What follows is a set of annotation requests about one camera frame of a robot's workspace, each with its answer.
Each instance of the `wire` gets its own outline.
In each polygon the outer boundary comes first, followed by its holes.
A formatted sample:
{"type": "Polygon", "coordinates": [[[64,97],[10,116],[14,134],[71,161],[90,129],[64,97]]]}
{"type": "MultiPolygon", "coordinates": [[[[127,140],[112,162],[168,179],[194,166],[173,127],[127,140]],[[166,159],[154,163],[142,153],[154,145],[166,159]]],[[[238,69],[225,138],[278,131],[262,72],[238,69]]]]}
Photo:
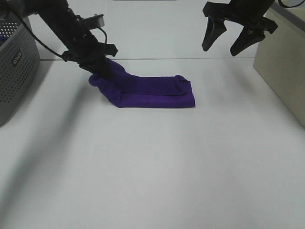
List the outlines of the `wire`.
{"type": "Polygon", "coordinates": [[[107,40],[108,40],[107,33],[102,28],[98,28],[98,29],[104,33],[104,35],[105,35],[105,44],[107,44],[107,40]]]}
{"type": "Polygon", "coordinates": [[[45,45],[36,35],[32,32],[32,30],[28,27],[27,23],[22,19],[22,17],[13,9],[9,8],[9,10],[19,19],[21,24],[25,27],[25,29],[29,32],[29,34],[39,43],[41,44],[45,49],[53,53],[54,55],[60,57],[63,59],[63,56],[49,48],[47,45],[45,45]]]}
{"type": "Polygon", "coordinates": [[[103,49],[103,53],[106,53],[106,48],[107,48],[107,40],[108,40],[108,36],[107,33],[105,32],[105,30],[103,30],[102,28],[98,28],[100,31],[102,31],[105,35],[105,45],[104,45],[104,49],[103,49]]]}
{"type": "Polygon", "coordinates": [[[284,8],[294,8],[294,7],[298,7],[298,6],[302,5],[304,2],[305,2],[305,0],[302,0],[301,3],[299,3],[299,4],[295,5],[295,6],[287,6],[287,5],[285,5],[285,4],[282,2],[282,0],[278,0],[278,4],[280,4],[280,6],[281,6],[281,7],[284,7],[284,8]]]}

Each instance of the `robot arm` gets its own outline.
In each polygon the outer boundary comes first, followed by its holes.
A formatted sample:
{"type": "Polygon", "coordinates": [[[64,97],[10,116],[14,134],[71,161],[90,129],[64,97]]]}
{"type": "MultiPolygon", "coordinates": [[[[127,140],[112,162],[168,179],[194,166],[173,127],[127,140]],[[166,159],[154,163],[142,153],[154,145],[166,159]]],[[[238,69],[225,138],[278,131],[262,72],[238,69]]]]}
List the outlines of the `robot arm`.
{"type": "Polygon", "coordinates": [[[4,18],[39,14],[68,48],[62,55],[65,61],[77,62],[81,68],[104,78],[111,76],[105,55],[115,56],[117,49],[113,44],[98,42],[90,32],[101,27],[102,15],[83,19],[73,13],[67,0],[1,0],[0,6],[4,18]]]}

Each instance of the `perforated basket side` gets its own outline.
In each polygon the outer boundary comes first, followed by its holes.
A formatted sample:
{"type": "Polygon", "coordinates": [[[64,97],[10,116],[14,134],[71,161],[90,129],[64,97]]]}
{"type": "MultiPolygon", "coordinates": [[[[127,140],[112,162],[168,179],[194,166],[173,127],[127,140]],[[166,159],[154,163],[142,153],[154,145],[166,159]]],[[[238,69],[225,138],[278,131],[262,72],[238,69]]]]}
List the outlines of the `perforated basket side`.
{"type": "Polygon", "coordinates": [[[36,42],[23,25],[1,22],[0,33],[9,37],[0,47],[0,124],[22,99],[39,66],[36,42]]]}

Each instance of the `white surface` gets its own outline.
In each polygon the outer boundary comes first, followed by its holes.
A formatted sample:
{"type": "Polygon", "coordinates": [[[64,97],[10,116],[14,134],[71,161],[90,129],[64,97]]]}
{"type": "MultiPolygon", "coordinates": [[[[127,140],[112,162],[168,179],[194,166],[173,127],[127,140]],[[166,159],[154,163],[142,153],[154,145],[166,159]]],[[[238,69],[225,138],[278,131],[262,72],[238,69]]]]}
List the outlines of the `white surface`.
{"type": "MultiPolygon", "coordinates": [[[[71,8],[82,17],[105,14],[104,28],[109,36],[108,42],[114,43],[119,50],[116,60],[232,57],[230,48],[242,31],[242,26],[232,22],[226,22],[228,31],[208,52],[202,50],[207,25],[202,10],[206,2],[89,0],[83,4],[80,0],[69,0],[71,8]]],[[[39,16],[31,16],[30,21],[41,40],[60,54],[66,51],[39,16]]],[[[104,42],[99,30],[93,33],[104,42]]],[[[257,45],[254,45],[238,57],[255,57],[256,48],[257,45]]],[[[55,58],[40,45],[39,51],[42,59],[55,58]]]]}
{"type": "Polygon", "coordinates": [[[0,128],[1,229],[304,228],[305,129],[252,58],[119,63],[182,74],[197,107],[118,109],[42,62],[0,128]]]}

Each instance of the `cardboard box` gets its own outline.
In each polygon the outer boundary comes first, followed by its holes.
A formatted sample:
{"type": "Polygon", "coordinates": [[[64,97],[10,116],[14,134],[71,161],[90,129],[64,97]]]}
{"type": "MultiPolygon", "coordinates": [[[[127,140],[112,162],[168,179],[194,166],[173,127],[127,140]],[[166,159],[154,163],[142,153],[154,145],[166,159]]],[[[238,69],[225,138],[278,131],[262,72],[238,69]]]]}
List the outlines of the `cardboard box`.
{"type": "Polygon", "coordinates": [[[266,17],[278,24],[258,46],[254,67],[305,125],[305,9],[275,3],[266,17]]]}

